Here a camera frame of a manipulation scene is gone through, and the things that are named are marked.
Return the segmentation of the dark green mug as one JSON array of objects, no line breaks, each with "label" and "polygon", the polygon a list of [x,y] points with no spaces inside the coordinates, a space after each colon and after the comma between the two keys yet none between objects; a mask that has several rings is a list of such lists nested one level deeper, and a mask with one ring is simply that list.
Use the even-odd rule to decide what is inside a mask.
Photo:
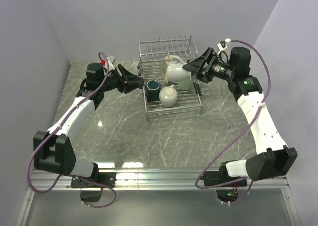
[{"label": "dark green mug", "polygon": [[151,79],[146,82],[145,86],[145,96],[146,102],[151,103],[159,101],[159,94],[161,91],[161,84],[155,79]]}]

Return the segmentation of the light green cup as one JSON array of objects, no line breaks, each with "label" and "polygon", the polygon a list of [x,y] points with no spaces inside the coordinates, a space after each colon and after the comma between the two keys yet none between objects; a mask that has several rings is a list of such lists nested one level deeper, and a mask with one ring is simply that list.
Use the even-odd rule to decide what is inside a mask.
[{"label": "light green cup", "polygon": [[193,81],[191,79],[180,81],[178,87],[182,91],[188,91],[193,87]]}]

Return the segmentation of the light blue mug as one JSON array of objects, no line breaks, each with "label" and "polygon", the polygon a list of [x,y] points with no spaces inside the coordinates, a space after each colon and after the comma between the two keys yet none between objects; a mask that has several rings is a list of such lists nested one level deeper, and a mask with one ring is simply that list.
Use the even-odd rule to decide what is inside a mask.
[{"label": "light blue mug", "polygon": [[178,64],[176,68],[176,77],[177,77],[177,82],[191,79],[191,72],[184,70],[182,67],[186,62],[180,57],[176,56],[178,58]]}]

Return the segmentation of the cream tall mug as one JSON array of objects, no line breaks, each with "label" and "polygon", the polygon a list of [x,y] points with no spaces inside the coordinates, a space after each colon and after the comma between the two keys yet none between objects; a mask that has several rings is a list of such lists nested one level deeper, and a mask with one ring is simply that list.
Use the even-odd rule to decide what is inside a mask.
[{"label": "cream tall mug", "polygon": [[176,68],[178,58],[175,55],[168,55],[164,58],[162,78],[165,84],[177,82]]}]

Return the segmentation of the beige speckled mug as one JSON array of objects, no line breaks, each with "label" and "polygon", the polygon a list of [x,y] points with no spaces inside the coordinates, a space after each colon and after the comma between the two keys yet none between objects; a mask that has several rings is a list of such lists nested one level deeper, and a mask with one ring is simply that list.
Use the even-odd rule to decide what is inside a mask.
[{"label": "beige speckled mug", "polygon": [[175,85],[164,87],[159,94],[159,99],[164,107],[172,107],[178,99]]}]

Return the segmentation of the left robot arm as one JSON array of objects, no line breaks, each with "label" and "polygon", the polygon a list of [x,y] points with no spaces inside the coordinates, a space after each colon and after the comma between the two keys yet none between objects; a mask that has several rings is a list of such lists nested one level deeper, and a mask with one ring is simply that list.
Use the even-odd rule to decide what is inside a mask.
[{"label": "left robot arm", "polygon": [[84,121],[99,107],[104,93],[117,89],[127,94],[142,88],[143,79],[126,70],[121,64],[108,70],[105,61],[87,66],[86,79],[76,97],[55,125],[39,131],[33,138],[34,168],[63,176],[80,176],[88,187],[100,182],[98,165],[78,159],[72,141]]}]

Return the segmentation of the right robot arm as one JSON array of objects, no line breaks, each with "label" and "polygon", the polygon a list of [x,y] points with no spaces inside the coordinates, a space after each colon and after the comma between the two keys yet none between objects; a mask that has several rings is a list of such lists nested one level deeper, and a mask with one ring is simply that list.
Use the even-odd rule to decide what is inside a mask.
[{"label": "right robot arm", "polygon": [[214,78],[224,80],[236,103],[243,111],[248,130],[251,130],[256,146],[256,155],[245,160],[223,162],[214,178],[204,170],[199,179],[204,180],[204,188],[232,186],[250,178],[259,181],[285,176],[295,162],[298,153],[289,148],[280,136],[266,106],[268,92],[258,79],[250,75],[251,53],[245,47],[233,47],[226,62],[208,48],[201,56],[186,63],[183,69],[197,80],[209,83]]}]

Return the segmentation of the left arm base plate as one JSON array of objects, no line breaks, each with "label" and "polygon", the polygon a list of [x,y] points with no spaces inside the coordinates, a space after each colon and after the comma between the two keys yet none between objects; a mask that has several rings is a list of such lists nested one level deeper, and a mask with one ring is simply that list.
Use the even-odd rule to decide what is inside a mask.
[{"label": "left arm base plate", "polygon": [[[92,208],[103,208],[113,204],[117,198],[117,193],[114,190],[115,181],[115,172],[102,172],[93,178],[73,177],[70,187],[80,189],[80,199],[83,204]],[[102,194],[106,189],[113,193],[113,199],[109,203],[97,205],[96,203],[101,201]]]}]

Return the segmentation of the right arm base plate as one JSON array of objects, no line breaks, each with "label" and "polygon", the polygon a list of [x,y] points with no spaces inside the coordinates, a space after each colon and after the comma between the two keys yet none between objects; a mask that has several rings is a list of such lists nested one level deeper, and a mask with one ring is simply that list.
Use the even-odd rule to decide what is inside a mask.
[{"label": "right arm base plate", "polygon": [[222,188],[230,188],[228,190],[226,189],[219,189],[216,190],[216,195],[218,200],[220,200],[221,203],[233,203],[238,199],[239,193],[238,193],[238,187],[246,187],[247,186],[247,180],[243,179],[240,180],[240,177],[229,177],[226,173],[221,173],[220,171],[206,171],[203,176],[200,177],[201,180],[203,180],[204,186],[213,186],[213,185],[219,185],[225,183],[225,185],[222,186]]}]

